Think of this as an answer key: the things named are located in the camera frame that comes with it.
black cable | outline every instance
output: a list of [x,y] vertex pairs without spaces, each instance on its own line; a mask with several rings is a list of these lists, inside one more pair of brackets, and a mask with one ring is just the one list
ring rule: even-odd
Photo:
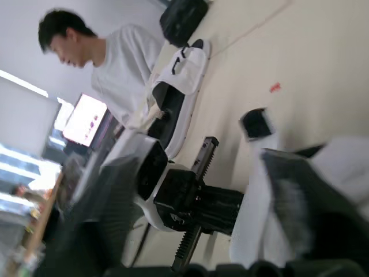
[[136,255],[134,256],[134,259],[131,263],[131,266],[130,267],[134,267],[134,265],[136,264],[138,258],[140,257],[141,255],[141,252],[144,248],[144,245],[145,245],[145,242],[146,242],[146,239],[148,237],[148,234],[149,234],[149,231],[150,231],[150,228],[151,228],[151,225],[150,223],[148,223],[148,225],[146,226],[146,229],[145,229],[145,232],[144,232],[144,235],[142,236],[142,239],[141,239],[141,242],[140,242],[140,245],[137,249],[137,252],[136,252]]

table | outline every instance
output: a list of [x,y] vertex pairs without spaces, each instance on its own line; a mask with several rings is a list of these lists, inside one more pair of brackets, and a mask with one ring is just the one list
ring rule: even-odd
[[[215,136],[220,145],[205,182],[245,192],[252,160],[238,120],[259,107],[268,107],[288,150],[369,135],[368,8],[364,0],[214,0],[190,40],[208,39],[213,51],[175,161],[190,167],[204,137]],[[176,50],[164,45],[154,74]],[[171,264],[177,236],[158,234],[141,264]],[[227,262],[226,239],[217,251]]]
[[58,194],[58,190],[59,190],[59,185],[61,184],[62,180],[63,180],[64,174],[63,172],[61,172],[58,176],[57,181],[55,182],[55,186],[52,189],[52,194],[49,197],[49,199],[46,201],[45,203],[45,207],[44,210],[41,214],[40,219],[37,222],[37,226],[32,234],[32,236],[30,237],[30,240],[28,241],[27,245],[26,245],[26,252],[24,255],[24,260],[27,263],[31,258],[32,255],[34,254],[34,252],[37,250],[37,248],[39,247],[43,234],[45,232],[45,228],[48,222],[48,219],[50,217],[50,213],[52,210],[52,206],[55,203],[57,194]]

ear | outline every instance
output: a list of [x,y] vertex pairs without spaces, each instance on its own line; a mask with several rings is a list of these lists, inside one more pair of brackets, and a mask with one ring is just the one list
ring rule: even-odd
[[78,33],[76,32],[76,30],[74,30],[73,28],[68,27],[67,30],[65,31],[66,37],[68,39],[71,39],[74,42],[77,42],[78,40]]

white wall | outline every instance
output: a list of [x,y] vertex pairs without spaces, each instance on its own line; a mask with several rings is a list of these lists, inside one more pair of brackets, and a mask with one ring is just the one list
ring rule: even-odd
[[41,157],[59,106],[0,77],[0,142]]
[[153,0],[3,0],[0,8],[0,69],[75,104],[81,93],[97,97],[91,70],[63,66],[55,55],[43,55],[37,40],[39,20],[52,8],[79,13],[96,33],[107,35],[135,23],[161,36],[163,12]]

black strap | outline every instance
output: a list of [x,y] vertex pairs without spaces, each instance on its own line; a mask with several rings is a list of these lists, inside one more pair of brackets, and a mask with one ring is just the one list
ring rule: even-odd
[[185,56],[185,50],[186,50],[187,48],[190,48],[189,44],[187,44],[186,46],[184,46],[184,47],[182,48],[182,50],[180,51],[180,54],[182,55],[182,57],[183,57],[184,59],[186,58],[186,56]]
[[175,66],[177,65],[177,63],[179,63],[180,62],[180,59],[179,59],[179,57],[175,60],[175,63],[174,63],[174,65],[173,65],[173,67],[172,67],[172,75],[175,75]]

